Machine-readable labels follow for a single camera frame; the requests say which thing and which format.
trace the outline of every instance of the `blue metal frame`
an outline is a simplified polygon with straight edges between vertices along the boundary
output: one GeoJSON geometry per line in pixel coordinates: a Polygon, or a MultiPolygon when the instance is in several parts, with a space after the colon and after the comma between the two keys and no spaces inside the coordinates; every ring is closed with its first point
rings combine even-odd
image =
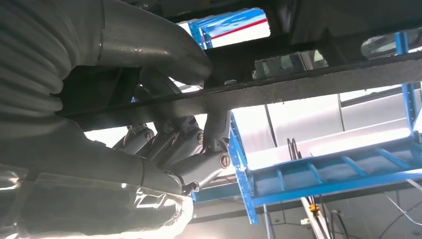
{"type": "MultiPolygon", "coordinates": [[[[396,41],[396,52],[397,55],[403,55],[409,53],[408,37],[405,32],[397,32],[394,34],[394,39],[396,41]]],[[[408,127],[413,131],[416,117],[418,114],[418,109],[416,107],[415,101],[415,87],[413,84],[403,84],[402,85],[403,98],[405,101],[406,109],[406,118],[408,122],[408,127]]]]}
{"type": "Polygon", "coordinates": [[[255,206],[252,202],[252,192],[250,190],[249,179],[246,173],[246,157],[243,155],[243,150],[241,149],[233,130],[230,131],[228,154],[230,155],[231,163],[236,170],[237,183],[243,198],[243,203],[245,204],[246,212],[248,213],[249,221],[251,224],[259,223],[255,206]]]}
{"type": "MultiPolygon", "coordinates": [[[[198,43],[208,48],[206,42],[203,44],[207,35],[202,37],[198,43]]],[[[395,38],[397,54],[407,54],[406,34],[396,33],[395,38]]],[[[412,84],[404,84],[402,89],[409,129],[413,131],[418,114],[414,87],[412,84]]],[[[236,170],[237,184],[201,190],[195,195],[196,202],[242,196],[252,224],[258,223],[255,207],[263,204],[422,177],[422,146],[413,134],[390,142],[248,171],[242,141],[232,114],[229,155],[236,170]]]]}
{"type": "MultiPolygon", "coordinates": [[[[233,163],[240,164],[240,160],[235,158],[233,163]]],[[[247,179],[253,179],[253,185],[249,189],[254,189],[251,199],[253,206],[257,207],[300,197],[352,191],[421,177],[422,146],[410,136],[249,171],[247,179]]],[[[221,187],[225,190],[225,198],[240,195],[238,190],[226,190],[228,187],[233,188],[233,184],[221,187]]],[[[210,201],[222,196],[219,187],[204,189],[199,194],[207,196],[206,199],[201,198],[201,201],[210,201]]]]}

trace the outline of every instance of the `white panel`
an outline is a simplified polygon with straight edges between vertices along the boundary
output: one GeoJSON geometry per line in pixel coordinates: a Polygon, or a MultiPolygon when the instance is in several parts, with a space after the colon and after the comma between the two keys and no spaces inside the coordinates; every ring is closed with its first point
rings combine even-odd
{"type": "Polygon", "coordinates": [[[246,156],[275,146],[264,106],[235,109],[233,114],[246,156]]]}
{"type": "MultiPolygon", "coordinates": [[[[298,141],[297,147],[298,150],[302,153],[303,157],[313,156],[315,153],[320,153],[324,150],[324,154],[342,150],[344,148],[335,148],[332,147],[333,143],[343,141],[350,138],[360,137],[369,134],[375,134],[383,131],[396,130],[396,129],[406,129],[407,123],[406,119],[398,119],[391,122],[381,123],[365,128],[349,130],[346,132],[340,132],[332,135],[327,135],[324,137],[313,138],[304,141],[298,141]]],[[[248,155],[248,166],[250,169],[259,169],[264,167],[269,167],[274,164],[283,163],[290,161],[289,149],[287,145],[282,145],[277,148],[271,148],[259,152],[255,152],[248,155]]]]}
{"type": "MultiPolygon", "coordinates": [[[[421,95],[415,90],[417,106],[421,95]]],[[[406,117],[403,94],[376,99],[341,109],[345,130],[370,126],[406,117]]]]}
{"type": "Polygon", "coordinates": [[[213,47],[226,46],[243,41],[250,41],[258,38],[270,36],[270,26],[268,22],[260,23],[233,33],[223,35],[211,40],[213,47]]]}
{"type": "Polygon", "coordinates": [[[268,105],[278,145],[343,131],[337,95],[268,105]]]}
{"type": "Polygon", "coordinates": [[[189,29],[189,24],[187,22],[179,23],[178,24],[181,28],[183,28],[189,35],[192,36],[191,30],[189,29]]]}

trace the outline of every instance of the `window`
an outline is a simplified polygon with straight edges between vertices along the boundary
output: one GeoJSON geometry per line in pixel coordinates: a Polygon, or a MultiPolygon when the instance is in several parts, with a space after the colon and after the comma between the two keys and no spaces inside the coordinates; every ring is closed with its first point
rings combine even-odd
{"type": "MultiPolygon", "coordinates": [[[[419,51],[422,47],[422,28],[405,31],[408,37],[409,52],[419,51]]],[[[364,41],[361,46],[363,56],[368,59],[388,57],[396,54],[394,33],[376,36],[364,41]]]]}

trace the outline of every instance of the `metal pipe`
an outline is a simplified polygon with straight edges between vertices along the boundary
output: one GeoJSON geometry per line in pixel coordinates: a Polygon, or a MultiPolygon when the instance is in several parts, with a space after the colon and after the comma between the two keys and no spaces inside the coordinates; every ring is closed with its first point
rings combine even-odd
{"type": "Polygon", "coordinates": [[[271,225],[270,215],[267,210],[267,205],[264,204],[263,207],[264,207],[265,230],[267,231],[267,239],[274,239],[273,233],[271,230],[272,225],[271,225]]]}

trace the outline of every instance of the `corrugated flexible pipe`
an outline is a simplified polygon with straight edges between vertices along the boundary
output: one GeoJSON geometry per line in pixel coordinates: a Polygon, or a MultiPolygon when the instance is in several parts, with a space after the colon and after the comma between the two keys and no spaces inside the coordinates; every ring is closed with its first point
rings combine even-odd
{"type": "Polygon", "coordinates": [[[114,0],[1,0],[0,29],[0,234],[22,222],[28,238],[134,230],[133,219],[142,220],[133,205],[117,203],[132,196],[98,193],[98,185],[180,194],[180,183],[154,165],[91,142],[74,122],[55,116],[62,104],[50,94],[77,65],[152,66],[185,84],[201,83],[210,62],[182,28],[114,0]],[[82,194],[62,191],[64,185],[82,194]]]}

